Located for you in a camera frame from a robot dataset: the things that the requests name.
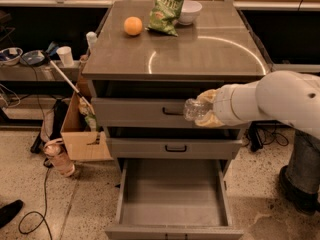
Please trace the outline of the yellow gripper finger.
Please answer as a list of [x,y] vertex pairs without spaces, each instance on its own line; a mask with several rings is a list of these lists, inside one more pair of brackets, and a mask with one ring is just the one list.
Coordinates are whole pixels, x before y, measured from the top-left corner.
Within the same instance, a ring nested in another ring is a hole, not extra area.
[[206,90],[197,96],[197,101],[202,103],[213,103],[217,94],[217,89]]
[[197,119],[195,124],[199,127],[217,128],[223,126],[223,123],[212,113],[207,113],[202,119]]

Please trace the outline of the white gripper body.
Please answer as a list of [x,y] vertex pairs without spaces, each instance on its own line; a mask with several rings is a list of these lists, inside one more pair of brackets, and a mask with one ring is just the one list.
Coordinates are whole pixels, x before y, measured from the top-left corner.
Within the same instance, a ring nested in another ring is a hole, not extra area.
[[237,87],[238,84],[224,85],[217,90],[213,101],[214,115],[227,126],[242,124],[232,107],[232,96]]

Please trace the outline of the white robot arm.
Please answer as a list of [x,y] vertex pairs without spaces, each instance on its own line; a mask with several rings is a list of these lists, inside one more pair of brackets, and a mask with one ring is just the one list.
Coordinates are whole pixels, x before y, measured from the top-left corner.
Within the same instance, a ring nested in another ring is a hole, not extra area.
[[320,139],[320,78],[276,71],[247,84],[224,85],[198,96],[211,107],[195,124],[216,128],[276,120]]

